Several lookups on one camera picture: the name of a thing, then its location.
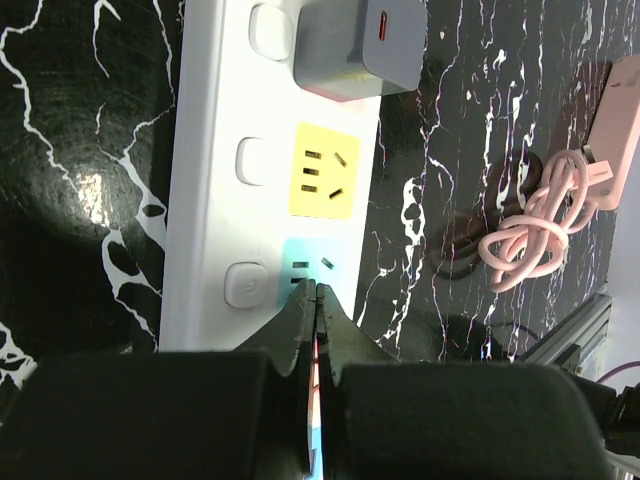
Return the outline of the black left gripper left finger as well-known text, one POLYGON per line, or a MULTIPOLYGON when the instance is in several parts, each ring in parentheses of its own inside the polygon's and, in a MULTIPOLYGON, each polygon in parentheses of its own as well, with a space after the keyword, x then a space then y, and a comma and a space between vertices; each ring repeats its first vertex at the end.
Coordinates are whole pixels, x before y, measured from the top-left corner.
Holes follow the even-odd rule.
POLYGON ((5 479, 301 479, 316 284, 231 351, 42 362, 1 429, 5 479))

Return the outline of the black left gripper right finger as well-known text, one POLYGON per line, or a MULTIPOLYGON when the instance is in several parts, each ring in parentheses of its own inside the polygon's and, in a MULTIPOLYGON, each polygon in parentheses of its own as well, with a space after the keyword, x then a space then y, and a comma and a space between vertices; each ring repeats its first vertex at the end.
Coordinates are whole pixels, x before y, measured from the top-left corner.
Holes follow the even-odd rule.
POLYGON ((317 288, 328 479, 606 479, 577 382, 531 363, 401 363, 317 288))

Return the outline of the aluminium rail front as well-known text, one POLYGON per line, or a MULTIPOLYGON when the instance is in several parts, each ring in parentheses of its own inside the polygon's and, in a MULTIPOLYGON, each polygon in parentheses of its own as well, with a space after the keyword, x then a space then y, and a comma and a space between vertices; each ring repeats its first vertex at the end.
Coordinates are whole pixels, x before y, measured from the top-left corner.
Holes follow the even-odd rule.
POLYGON ((607 339, 612 304, 610 296, 595 294, 517 362, 555 365, 581 375, 589 358, 607 339))

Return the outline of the white power strip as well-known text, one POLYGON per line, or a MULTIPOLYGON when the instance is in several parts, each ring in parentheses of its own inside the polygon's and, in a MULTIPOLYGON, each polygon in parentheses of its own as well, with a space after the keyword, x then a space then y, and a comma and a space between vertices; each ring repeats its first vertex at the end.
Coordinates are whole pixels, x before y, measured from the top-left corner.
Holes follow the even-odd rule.
POLYGON ((316 270, 353 314, 380 102, 300 89, 292 67, 298 1, 190 1, 185 7, 159 347, 231 350, 316 270), (288 211, 302 123, 355 137, 348 219, 288 211))

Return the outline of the dark navy plug on strip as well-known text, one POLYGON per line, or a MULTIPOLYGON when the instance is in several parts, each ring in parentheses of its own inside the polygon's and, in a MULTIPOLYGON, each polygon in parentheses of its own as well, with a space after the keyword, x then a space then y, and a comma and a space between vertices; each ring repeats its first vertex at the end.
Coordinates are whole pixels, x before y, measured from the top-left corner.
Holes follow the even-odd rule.
POLYGON ((421 1, 311 1, 298 17, 294 80, 338 102, 413 91, 427 21, 421 1))

